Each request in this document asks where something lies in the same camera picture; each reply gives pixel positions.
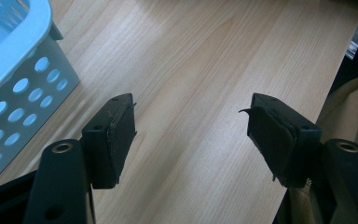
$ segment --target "laundry basket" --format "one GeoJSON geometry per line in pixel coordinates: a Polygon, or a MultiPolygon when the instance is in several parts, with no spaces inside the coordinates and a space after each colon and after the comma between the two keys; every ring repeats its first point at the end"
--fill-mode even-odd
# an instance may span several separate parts
{"type": "Polygon", "coordinates": [[[58,39],[48,0],[0,0],[0,173],[78,83],[58,39]]]}

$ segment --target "tan cloth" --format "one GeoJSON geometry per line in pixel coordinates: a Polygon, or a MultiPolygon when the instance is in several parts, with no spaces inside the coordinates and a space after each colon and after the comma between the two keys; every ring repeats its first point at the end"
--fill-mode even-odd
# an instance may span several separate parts
{"type": "MultiPolygon", "coordinates": [[[[333,92],[324,103],[317,125],[324,130],[322,142],[341,138],[358,143],[358,78],[333,92]]],[[[283,201],[278,213],[281,223],[314,223],[309,188],[289,189],[290,202],[283,201]]]]}

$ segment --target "wood grain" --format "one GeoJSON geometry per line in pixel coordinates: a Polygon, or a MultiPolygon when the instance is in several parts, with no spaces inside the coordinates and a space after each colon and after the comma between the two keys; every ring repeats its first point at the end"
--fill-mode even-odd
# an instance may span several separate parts
{"type": "Polygon", "coordinates": [[[52,1],[81,82],[0,175],[131,92],[137,136],[98,223],[270,223],[285,189],[246,136],[252,94],[315,121],[358,22],[358,1],[52,1]]]}

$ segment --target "metal grommet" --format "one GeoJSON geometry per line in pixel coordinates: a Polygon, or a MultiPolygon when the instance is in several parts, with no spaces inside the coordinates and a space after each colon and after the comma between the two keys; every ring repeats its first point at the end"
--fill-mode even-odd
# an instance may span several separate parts
{"type": "Polygon", "coordinates": [[[61,144],[55,146],[52,149],[52,151],[54,153],[64,153],[64,152],[71,150],[73,147],[74,147],[74,145],[72,145],[71,143],[61,143],[61,144]]]}
{"type": "Polygon", "coordinates": [[[358,153],[358,146],[349,143],[338,142],[337,147],[350,153],[358,153]]]}

